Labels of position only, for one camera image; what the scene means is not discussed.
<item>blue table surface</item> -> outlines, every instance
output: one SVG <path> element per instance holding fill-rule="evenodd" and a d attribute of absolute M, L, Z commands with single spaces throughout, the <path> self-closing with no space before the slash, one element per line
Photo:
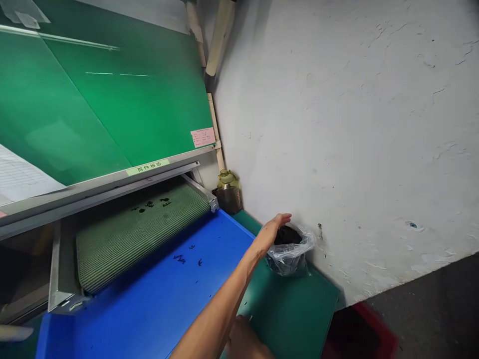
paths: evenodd
<path fill-rule="evenodd" d="M 36 359 L 167 358 L 253 239 L 222 210 L 207 215 L 77 315 L 46 314 Z"/>

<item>plastic bag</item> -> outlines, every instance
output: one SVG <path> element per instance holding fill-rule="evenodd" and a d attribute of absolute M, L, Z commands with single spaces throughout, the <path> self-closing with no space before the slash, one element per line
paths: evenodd
<path fill-rule="evenodd" d="M 306 252 L 318 244 L 318 237 L 303 226 L 294 223 L 288 223 L 287 226 L 293 228 L 301 236 L 301 242 L 299 244 L 272 245 L 266 256 L 268 266 L 273 272 L 283 277 L 304 273 L 309 275 Z"/>

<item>conveyor belt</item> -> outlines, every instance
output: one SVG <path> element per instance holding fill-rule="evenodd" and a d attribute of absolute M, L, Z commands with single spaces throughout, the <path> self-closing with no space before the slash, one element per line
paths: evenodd
<path fill-rule="evenodd" d="M 200 195 L 173 178 L 82 212 L 76 235 L 81 287 L 98 293 L 208 211 Z"/>

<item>hand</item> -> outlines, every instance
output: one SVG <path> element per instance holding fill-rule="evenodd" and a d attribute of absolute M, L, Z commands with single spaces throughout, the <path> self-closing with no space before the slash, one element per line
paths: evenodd
<path fill-rule="evenodd" d="M 250 249 L 253 253 L 263 258 L 273 245 L 278 229 L 288 222 L 291 222 L 291 213 L 279 213 L 275 218 L 265 224 L 251 244 Z"/>

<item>concrete floor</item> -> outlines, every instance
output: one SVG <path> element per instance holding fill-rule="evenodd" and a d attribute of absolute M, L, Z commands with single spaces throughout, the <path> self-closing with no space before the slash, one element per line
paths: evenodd
<path fill-rule="evenodd" d="M 479 253 L 366 303 L 398 337 L 397 358 L 479 358 Z"/>

